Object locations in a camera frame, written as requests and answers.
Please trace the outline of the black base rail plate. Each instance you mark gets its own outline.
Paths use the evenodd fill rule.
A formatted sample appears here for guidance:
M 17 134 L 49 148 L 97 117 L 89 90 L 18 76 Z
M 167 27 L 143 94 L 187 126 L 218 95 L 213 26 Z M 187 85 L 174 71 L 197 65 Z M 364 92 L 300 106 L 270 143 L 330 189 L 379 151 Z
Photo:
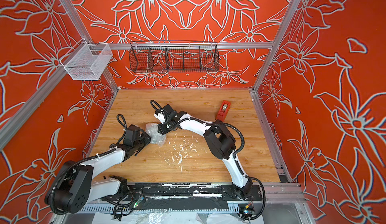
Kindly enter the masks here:
M 259 185 L 252 185 L 248 193 L 231 183 L 129 183 L 132 193 L 126 200 L 137 200 L 140 195 L 153 199 L 217 198 L 225 201 L 262 201 L 264 195 Z

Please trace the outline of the clear bubble wrap sheet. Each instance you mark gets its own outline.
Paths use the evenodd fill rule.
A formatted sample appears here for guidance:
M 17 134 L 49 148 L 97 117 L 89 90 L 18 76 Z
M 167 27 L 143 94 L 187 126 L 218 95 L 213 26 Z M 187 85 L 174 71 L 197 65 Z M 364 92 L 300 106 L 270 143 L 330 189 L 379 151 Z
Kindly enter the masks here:
M 151 144 L 158 145 L 162 147 L 166 142 L 166 135 L 160 134 L 158 132 L 158 124 L 156 123 L 147 123 L 145 126 L 146 133 L 150 136 Z

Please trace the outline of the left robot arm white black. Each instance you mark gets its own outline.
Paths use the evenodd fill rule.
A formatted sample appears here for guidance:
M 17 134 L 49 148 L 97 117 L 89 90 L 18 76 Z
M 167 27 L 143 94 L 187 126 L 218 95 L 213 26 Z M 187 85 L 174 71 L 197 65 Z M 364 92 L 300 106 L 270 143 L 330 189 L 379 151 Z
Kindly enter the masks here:
M 103 181 L 94 181 L 94 178 L 131 156 L 136 156 L 150 142 L 151 136 L 142 133 L 132 145 L 111 144 L 110 149 L 101 154 L 77 162 L 65 162 L 46 193 L 45 204 L 57 215 L 75 214 L 87 203 L 103 198 L 115 206 L 123 207 L 114 199 L 122 200 L 130 194 L 136 195 L 127 186 L 127 179 L 110 176 Z

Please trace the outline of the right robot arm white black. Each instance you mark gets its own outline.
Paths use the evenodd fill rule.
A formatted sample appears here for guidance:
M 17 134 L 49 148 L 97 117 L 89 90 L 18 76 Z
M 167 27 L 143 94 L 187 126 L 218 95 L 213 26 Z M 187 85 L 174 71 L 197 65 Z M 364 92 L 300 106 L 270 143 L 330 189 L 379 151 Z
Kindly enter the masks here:
M 237 156 L 245 146 L 245 138 L 239 129 L 220 120 L 204 121 L 187 112 L 177 112 L 168 104 L 162 107 L 154 100 L 150 104 L 155 109 L 154 116 L 160 121 L 159 134 L 166 135 L 173 130 L 184 129 L 204 137 L 211 153 L 223 161 L 231 176 L 231 196 L 240 200 L 250 197 L 252 177 L 245 173 Z

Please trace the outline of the clear plastic bin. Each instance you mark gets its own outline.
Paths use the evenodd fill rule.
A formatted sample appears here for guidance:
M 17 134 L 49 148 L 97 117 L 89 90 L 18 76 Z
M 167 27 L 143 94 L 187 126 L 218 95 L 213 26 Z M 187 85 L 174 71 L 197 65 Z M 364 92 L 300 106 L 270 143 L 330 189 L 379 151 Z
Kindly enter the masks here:
M 102 76 L 112 56 L 108 44 L 102 44 L 101 50 L 91 50 L 88 44 L 82 44 L 61 65 L 73 80 L 96 81 Z

